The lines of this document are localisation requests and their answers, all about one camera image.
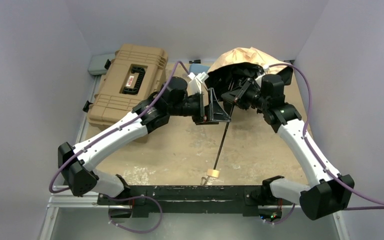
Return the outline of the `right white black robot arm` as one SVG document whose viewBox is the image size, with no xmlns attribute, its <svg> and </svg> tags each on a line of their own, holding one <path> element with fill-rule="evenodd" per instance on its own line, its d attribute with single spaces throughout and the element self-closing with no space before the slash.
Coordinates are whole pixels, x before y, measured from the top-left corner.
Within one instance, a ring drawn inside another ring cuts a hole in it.
<svg viewBox="0 0 384 240">
<path fill-rule="evenodd" d="M 307 178 L 307 185 L 280 175 L 265 179 L 254 199 L 261 203 L 287 200 L 299 205 L 310 220 L 345 210 L 355 182 L 350 175 L 342 175 L 318 147 L 310 146 L 313 139 L 298 110 L 285 101 L 284 87 L 281 76 L 265 74 L 260 83 L 246 78 L 221 95 L 224 102 L 262 113 L 264 120 L 290 148 Z"/>
</svg>

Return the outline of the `beige umbrella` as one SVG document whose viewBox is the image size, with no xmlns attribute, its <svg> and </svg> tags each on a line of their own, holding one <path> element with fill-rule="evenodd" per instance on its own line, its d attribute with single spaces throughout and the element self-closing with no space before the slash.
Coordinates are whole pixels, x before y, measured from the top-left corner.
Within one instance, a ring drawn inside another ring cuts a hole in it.
<svg viewBox="0 0 384 240">
<path fill-rule="evenodd" d="M 263 66 L 272 66 L 275 74 L 262 75 Z M 242 84 L 246 79 L 255 80 L 260 86 L 262 114 L 264 120 L 277 131 L 287 121 L 301 119 L 297 109 L 286 102 L 285 87 L 292 82 L 294 70 L 287 62 L 254 47 L 237 47 L 223 53 L 207 72 L 206 87 L 213 88 L 217 101 L 222 102 L 224 110 L 232 115 L 238 106 L 223 101 L 221 95 Z"/>
</svg>

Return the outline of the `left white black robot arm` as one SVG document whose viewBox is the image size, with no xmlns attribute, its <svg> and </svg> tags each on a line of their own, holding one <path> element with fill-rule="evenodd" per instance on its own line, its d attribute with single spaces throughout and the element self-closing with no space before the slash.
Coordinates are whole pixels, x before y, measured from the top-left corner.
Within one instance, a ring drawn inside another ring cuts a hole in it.
<svg viewBox="0 0 384 240">
<path fill-rule="evenodd" d="M 201 90 L 188 94 L 188 83 L 171 77 L 158 92 L 128 112 L 122 119 L 94 137 L 58 147 L 58 171 L 76 197 L 88 192 L 111 198 L 119 196 L 127 183 L 120 175 L 97 170 L 97 166 L 116 150 L 166 125 L 170 117 L 190 117 L 196 125 L 229 123 L 231 117 L 218 103 L 212 87 L 207 90 L 208 104 Z"/>
</svg>

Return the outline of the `blue umbrella sleeve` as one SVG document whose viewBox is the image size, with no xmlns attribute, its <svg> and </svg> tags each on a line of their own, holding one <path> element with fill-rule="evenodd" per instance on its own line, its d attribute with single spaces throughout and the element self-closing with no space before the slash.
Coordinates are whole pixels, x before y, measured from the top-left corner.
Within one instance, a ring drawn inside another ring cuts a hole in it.
<svg viewBox="0 0 384 240">
<path fill-rule="evenodd" d="M 204 64 L 199 64 L 199 63 L 192 63 L 189 65 L 188 71 L 190 73 L 194 73 L 195 75 L 198 75 L 200 73 L 207 73 L 208 70 L 210 69 L 210 66 L 204 65 Z"/>
</svg>

